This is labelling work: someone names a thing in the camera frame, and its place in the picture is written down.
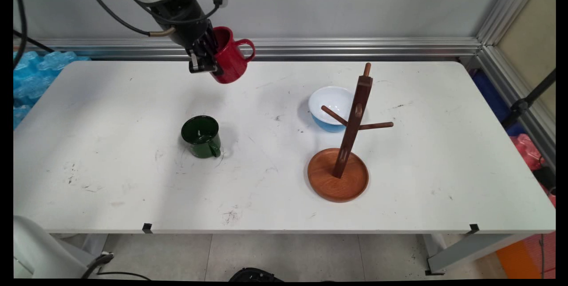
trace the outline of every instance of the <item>wooden base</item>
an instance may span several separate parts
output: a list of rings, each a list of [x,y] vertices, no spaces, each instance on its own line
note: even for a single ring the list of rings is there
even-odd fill
[[[365,163],[351,153],[345,165],[341,178],[332,175],[335,160],[339,154],[338,148],[323,150],[310,160],[308,164],[308,179],[312,188],[324,199],[343,203],[361,195],[369,183],[369,172]]]

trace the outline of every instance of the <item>red mug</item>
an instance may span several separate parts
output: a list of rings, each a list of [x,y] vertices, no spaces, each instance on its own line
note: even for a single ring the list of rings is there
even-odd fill
[[[215,33],[215,39],[217,39],[217,44],[219,45],[215,59],[217,64],[223,69],[223,74],[215,75],[211,73],[211,75],[221,84],[235,82],[247,70],[247,63],[254,59],[256,54],[254,44],[248,39],[235,41],[233,39],[233,31],[229,27],[215,27],[213,33]],[[243,44],[252,47],[252,55],[246,59],[239,49],[239,45]]]

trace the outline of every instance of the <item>tiled floor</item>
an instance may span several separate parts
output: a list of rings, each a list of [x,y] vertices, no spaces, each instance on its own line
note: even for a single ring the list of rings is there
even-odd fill
[[[459,238],[446,236],[446,242]],[[80,246],[81,236],[68,241]],[[153,280],[221,282],[247,266],[285,282],[507,278],[495,254],[445,276],[425,276],[426,249],[417,235],[128,234],[109,235],[105,250],[115,258],[101,271],[133,272]]]

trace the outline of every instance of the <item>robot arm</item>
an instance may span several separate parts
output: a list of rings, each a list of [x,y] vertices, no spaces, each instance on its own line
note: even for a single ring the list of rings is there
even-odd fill
[[[227,0],[213,0],[215,8],[207,15],[196,0],[135,0],[150,14],[164,31],[175,27],[169,37],[181,45],[190,57],[191,73],[210,72],[222,75],[222,68],[215,61],[217,40],[208,19],[218,8],[225,7]]]

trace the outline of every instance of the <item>blue bowl exterior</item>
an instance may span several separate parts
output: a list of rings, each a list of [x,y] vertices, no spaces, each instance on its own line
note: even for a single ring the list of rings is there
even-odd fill
[[[316,122],[316,124],[318,124],[318,126],[320,128],[323,128],[325,131],[328,132],[341,132],[342,130],[345,130],[345,126],[339,124],[339,125],[333,125],[333,124],[328,124],[326,122],[322,122],[321,120],[318,120],[318,118],[316,118],[316,116],[314,116],[314,114],[312,114],[312,118],[314,119],[314,121]]]

